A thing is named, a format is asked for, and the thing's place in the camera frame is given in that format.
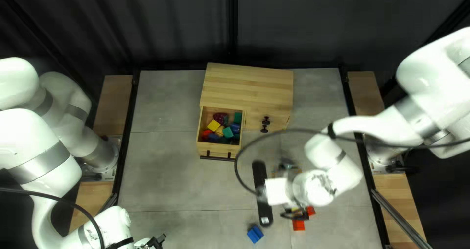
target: black curtain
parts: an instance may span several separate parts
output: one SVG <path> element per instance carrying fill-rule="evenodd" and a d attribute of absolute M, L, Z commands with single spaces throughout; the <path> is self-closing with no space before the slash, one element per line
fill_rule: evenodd
<path fill-rule="evenodd" d="M 33 33 L 64 60 L 49 61 L 4 3 L 1 57 L 31 57 L 41 70 L 68 71 L 97 101 L 105 75 L 207 61 L 270 67 L 344 62 L 375 71 L 382 86 L 463 0 L 237 0 L 234 16 L 229 0 L 14 1 L 37 25 Z M 229 32 L 237 34 L 234 43 Z"/>

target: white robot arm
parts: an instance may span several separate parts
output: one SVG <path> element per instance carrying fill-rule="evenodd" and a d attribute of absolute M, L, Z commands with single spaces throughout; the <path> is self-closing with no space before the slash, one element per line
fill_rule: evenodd
<path fill-rule="evenodd" d="M 325 206 L 355 187 L 361 169 L 331 137 L 364 133 L 387 144 L 414 147 L 450 143 L 470 137 L 470 28 L 459 30 L 409 55 L 398 67 L 397 80 L 408 97 L 376 116 L 351 116 L 333 122 L 305 144 L 305 154 L 317 168 L 287 178 L 265 181 L 270 205 Z M 383 151 L 369 148 L 379 164 L 407 147 Z M 470 149 L 470 142 L 432 148 L 440 158 Z"/>
<path fill-rule="evenodd" d="M 0 111 L 0 169 L 7 169 L 26 191 L 63 197 L 80 180 L 81 169 L 38 114 L 26 109 Z M 51 224 L 57 201 L 31 196 L 32 236 L 39 249 L 98 249 L 96 229 L 87 222 L 62 237 Z M 126 210 L 111 207 L 95 217 L 107 248 L 131 238 Z M 150 239 L 126 243 L 120 249 L 145 248 Z"/>
<path fill-rule="evenodd" d="M 116 164 L 117 147 L 85 126 L 92 104 L 72 79 L 58 72 L 38 77 L 28 61 L 13 57 L 0 59 L 0 87 L 0 110 L 25 108 L 37 113 L 91 171 L 103 173 Z"/>

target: wooden platform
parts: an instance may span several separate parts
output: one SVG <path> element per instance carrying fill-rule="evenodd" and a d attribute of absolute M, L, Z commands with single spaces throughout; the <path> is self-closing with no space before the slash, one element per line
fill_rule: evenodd
<path fill-rule="evenodd" d="M 376 115 L 384 110 L 374 72 L 349 72 L 349 87 L 357 115 Z M 373 175 L 376 189 L 426 239 L 405 174 Z M 391 216 L 382 209 L 390 243 L 394 249 L 418 248 Z"/>
<path fill-rule="evenodd" d="M 106 76 L 93 130 L 98 136 L 122 135 L 126 123 L 127 108 L 132 89 L 131 75 Z M 96 216 L 112 193 L 114 182 L 81 182 L 76 204 Z M 70 232 L 88 221 L 78 210 L 74 210 Z"/>

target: yellow block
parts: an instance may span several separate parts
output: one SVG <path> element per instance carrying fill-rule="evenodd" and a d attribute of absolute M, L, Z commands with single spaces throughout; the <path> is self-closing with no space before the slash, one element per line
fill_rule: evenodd
<path fill-rule="evenodd" d="M 222 132 L 223 129 L 225 129 L 225 127 L 221 125 L 220 127 L 217 128 L 217 130 L 215 131 L 215 134 L 217 134 L 217 136 L 219 137 L 223 137 L 224 136 L 224 133 Z"/>
<path fill-rule="evenodd" d="M 208 129 L 210 129 L 211 131 L 216 131 L 218 128 L 220 127 L 220 123 L 218 123 L 217 121 L 215 120 L 212 120 L 209 125 L 207 126 Z"/>

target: open drawer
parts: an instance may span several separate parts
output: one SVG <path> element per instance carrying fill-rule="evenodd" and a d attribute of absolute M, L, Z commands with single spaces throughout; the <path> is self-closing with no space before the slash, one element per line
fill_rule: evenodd
<path fill-rule="evenodd" d="M 206 107 L 202 106 L 199 116 L 199 126 L 197 128 L 196 146 L 199 155 L 203 159 L 215 159 L 233 161 L 235 155 L 241 149 L 243 141 L 243 131 L 245 129 L 245 112 L 243 110 Z M 210 143 L 203 139 L 203 132 L 207 129 L 208 124 L 213 120 L 215 113 L 227 113 L 228 123 L 234 121 L 235 112 L 242 113 L 242 123 L 240 124 L 240 141 L 239 144 Z"/>

